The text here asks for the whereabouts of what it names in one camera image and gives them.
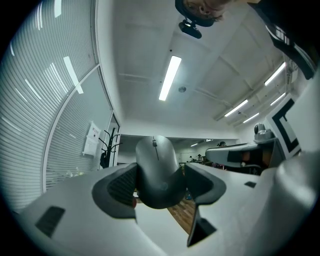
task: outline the poster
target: poster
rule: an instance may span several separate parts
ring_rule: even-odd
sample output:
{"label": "poster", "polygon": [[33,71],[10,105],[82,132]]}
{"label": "poster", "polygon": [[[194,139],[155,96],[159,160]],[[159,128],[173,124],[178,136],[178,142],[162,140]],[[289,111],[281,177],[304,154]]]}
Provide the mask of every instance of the poster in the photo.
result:
{"label": "poster", "polygon": [[83,155],[91,155],[95,156],[97,151],[97,146],[99,143],[99,136],[101,130],[95,125],[92,121],[89,132],[86,136],[84,150],[82,152]]}

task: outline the ceiling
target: ceiling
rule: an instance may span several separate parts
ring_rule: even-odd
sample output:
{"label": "ceiling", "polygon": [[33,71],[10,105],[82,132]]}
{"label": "ceiling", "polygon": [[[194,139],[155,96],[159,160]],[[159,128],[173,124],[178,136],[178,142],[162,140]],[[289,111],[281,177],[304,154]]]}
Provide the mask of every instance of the ceiling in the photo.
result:
{"label": "ceiling", "polygon": [[[264,86],[284,59],[247,4],[232,5],[212,27],[199,27],[202,39],[195,39],[179,30],[183,17],[173,0],[115,2],[116,72],[127,116],[146,113],[172,119],[193,113],[235,127],[269,111],[270,103],[286,90],[285,72]],[[172,55],[182,61],[166,101],[160,101]],[[178,91],[181,86],[186,92]],[[241,113],[222,118],[245,99],[249,103]]]}

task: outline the white wall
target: white wall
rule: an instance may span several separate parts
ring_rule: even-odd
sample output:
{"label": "white wall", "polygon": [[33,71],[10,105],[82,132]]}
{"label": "white wall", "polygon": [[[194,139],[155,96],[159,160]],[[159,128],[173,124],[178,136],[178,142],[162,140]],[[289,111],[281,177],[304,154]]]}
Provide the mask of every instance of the white wall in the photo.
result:
{"label": "white wall", "polygon": [[120,126],[124,111],[120,98],[114,56],[114,0],[97,0],[96,41],[104,83]]}
{"label": "white wall", "polygon": [[[301,72],[301,70],[298,71],[298,77],[297,79],[290,84],[290,93],[292,96],[297,99],[300,97],[300,95],[303,93],[305,88],[307,87],[308,81],[305,79],[304,74]],[[266,116],[273,110],[274,108],[271,107],[267,111],[265,111],[262,115],[260,115],[258,118],[254,118],[248,123],[241,124],[238,127],[235,128],[235,131],[237,132],[237,136],[239,138],[238,143],[250,143],[254,141],[255,138],[255,132],[254,128],[257,123],[263,123],[265,121]]]}
{"label": "white wall", "polygon": [[130,164],[130,163],[135,163],[136,161],[137,161],[137,158],[136,158],[135,151],[132,151],[132,152],[119,151],[117,163]]}
{"label": "white wall", "polygon": [[147,113],[136,113],[134,117],[130,115],[126,118],[121,133],[134,136],[162,135],[169,138],[238,139],[235,129],[223,122],[216,122],[213,118],[181,115],[172,118],[163,115],[148,116]]}
{"label": "white wall", "polygon": [[303,91],[307,87],[307,84],[308,84],[308,80],[306,80],[304,74],[299,69],[297,79],[290,85],[292,96],[294,96],[296,99],[300,97],[300,95],[303,93]]}

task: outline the person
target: person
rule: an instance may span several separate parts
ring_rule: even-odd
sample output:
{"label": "person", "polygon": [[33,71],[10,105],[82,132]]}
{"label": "person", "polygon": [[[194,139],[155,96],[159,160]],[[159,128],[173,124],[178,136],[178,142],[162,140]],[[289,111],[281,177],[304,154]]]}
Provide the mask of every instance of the person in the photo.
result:
{"label": "person", "polygon": [[[217,145],[217,147],[219,147],[219,148],[220,147],[226,147],[226,146],[227,146],[227,144],[224,141],[221,141]],[[225,168],[224,164],[219,164],[219,163],[214,162],[214,163],[212,163],[212,167],[227,171],[227,169]]]}
{"label": "person", "polygon": [[314,72],[306,65],[297,48],[305,51],[314,65],[319,63],[320,41],[314,27],[319,23],[317,1],[176,0],[176,9],[197,25],[211,27],[215,22],[223,22],[224,13],[236,2],[249,4],[264,21],[266,29],[275,32],[273,34],[280,33],[280,38],[284,37],[285,42],[270,34],[274,46],[299,66],[307,80],[313,77]]}

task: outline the ceiling camera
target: ceiling camera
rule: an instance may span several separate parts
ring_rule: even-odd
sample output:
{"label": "ceiling camera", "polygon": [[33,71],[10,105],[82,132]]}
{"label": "ceiling camera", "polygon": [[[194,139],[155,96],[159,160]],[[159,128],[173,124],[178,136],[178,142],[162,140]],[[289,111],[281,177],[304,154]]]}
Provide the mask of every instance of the ceiling camera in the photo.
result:
{"label": "ceiling camera", "polygon": [[194,38],[200,39],[202,37],[201,32],[196,28],[195,22],[190,23],[184,19],[179,23],[179,28],[183,33],[188,34]]}

